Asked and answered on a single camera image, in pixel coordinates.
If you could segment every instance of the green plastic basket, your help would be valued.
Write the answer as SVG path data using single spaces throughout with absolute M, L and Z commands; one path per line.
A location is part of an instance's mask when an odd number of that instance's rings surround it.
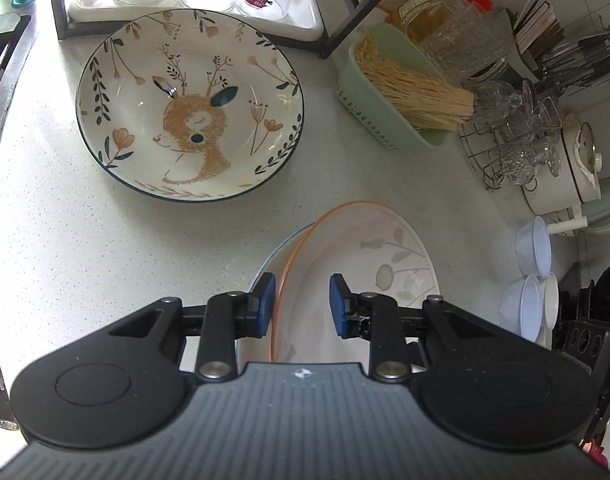
M 438 71 L 422 52 L 397 28 L 379 23 L 366 29 L 378 52 L 425 74 L 440 77 Z M 406 150 L 418 146 L 436 148 L 451 132 L 446 130 L 416 129 L 387 101 L 383 94 L 361 72 L 354 50 L 359 38 L 349 49 L 349 60 L 338 78 L 336 95 L 378 142 L 390 150 Z

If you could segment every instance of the gray ribbed panel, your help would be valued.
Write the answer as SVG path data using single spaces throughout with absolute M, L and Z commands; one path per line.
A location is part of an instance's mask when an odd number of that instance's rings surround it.
M 299 379 L 296 370 L 314 374 Z M 540 454 L 479 449 L 431 423 L 402 386 L 356 364 L 250 364 L 239 379 L 200 387 L 182 416 L 117 450 L 31 444 L 0 480 L 600 479 L 575 446 Z

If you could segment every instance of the plate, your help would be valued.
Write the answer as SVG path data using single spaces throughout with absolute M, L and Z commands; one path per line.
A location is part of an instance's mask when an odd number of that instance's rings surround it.
M 272 362 L 361 362 L 370 344 L 336 335 L 329 277 L 340 272 L 354 292 L 373 291 L 420 308 L 439 294 L 432 261 L 412 227 L 390 208 L 350 202 L 320 217 L 282 274 L 272 330 Z
M 76 115 L 96 162 L 178 202 L 260 186 L 293 154 L 304 119 L 294 69 L 253 27 L 219 12 L 148 14 L 85 65 Z
M 272 272 L 276 276 L 277 280 L 280 279 L 282 272 L 285 270 L 285 266 L 290 259 L 291 253 L 293 253 L 296 245 L 305 235 L 307 229 L 309 229 L 311 226 L 312 224 L 308 224 L 301 227 L 298 231 L 283 240 L 281 244 L 272 251 L 272 254 L 269 255 L 264 264 L 262 264 L 262 267 L 258 270 L 250 290 L 254 288 L 254 285 L 258 282 L 258 279 L 264 272 Z M 272 328 L 273 323 L 270 323 L 267 335 L 262 339 L 256 339 L 253 337 L 244 337 L 239 339 L 238 370 L 242 370 L 248 362 L 269 362 Z

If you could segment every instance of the deer illustration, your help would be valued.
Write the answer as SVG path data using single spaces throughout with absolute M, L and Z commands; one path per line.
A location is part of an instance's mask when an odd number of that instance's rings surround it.
M 162 51 L 167 55 L 168 66 L 172 68 L 172 70 L 168 70 L 168 73 L 172 74 L 174 79 L 181 81 L 182 95 L 178 95 L 178 89 L 171 86 L 165 78 L 152 77 L 154 84 L 172 98 L 163 114 L 164 132 L 155 136 L 154 142 L 163 148 L 179 153 L 175 166 L 179 166 L 178 162 L 184 155 L 200 153 L 203 158 L 198 175 L 189 178 L 170 178 L 168 175 L 173 169 L 170 168 L 165 173 L 163 182 L 180 185 L 207 180 L 231 167 L 231 163 L 220 151 L 218 140 L 227 127 L 227 115 L 223 106 L 236 97 L 238 87 L 223 84 L 222 77 L 216 81 L 216 74 L 232 64 L 229 57 L 221 62 L 220 57 L 216 56 L 213 60 L 214 71 L 208 73 L 208 88 L 205 95 L 185 95 L 186 74 L 180 72 L 178 57 L 168 54 L 166 50 Z M 211 96 L 211 91 L 217 84 L 223 84 L 224 87 Z M 186 170 L 195 172 L 192 170 L 193 164 L 183 164 L 183 166 Z

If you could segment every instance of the white speckled countertop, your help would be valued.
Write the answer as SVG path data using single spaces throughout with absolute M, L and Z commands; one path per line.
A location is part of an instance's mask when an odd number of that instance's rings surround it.
M 319 2 L 337 22 L 342 0 Z M 150 198 L 99 168 L 76 125 L 76 86 L 100 38 L 59 43 L 49 1 L 40 4 L 40 34 L 0 145 L 0 362 L 8 388 L 29 362 L 157 298 L 196 304 L 246 289 L 285 237 L 357 199 L 389 205 L 411 223 L 448 301 L 497 319 L 502 290 L 520 276 L 515 232 L 533 214 L 519 188 L 483 189 L 456 136 L 437 150 L 384 150 L 336 100 L 334 62 L 285 49 L 307 109 L 286 167 L 226 202 Z M 578 248 L 573 239 L 552 241 L 561 276 Z M 0 430 L 0 465 L 22 442 L 19 432 Z

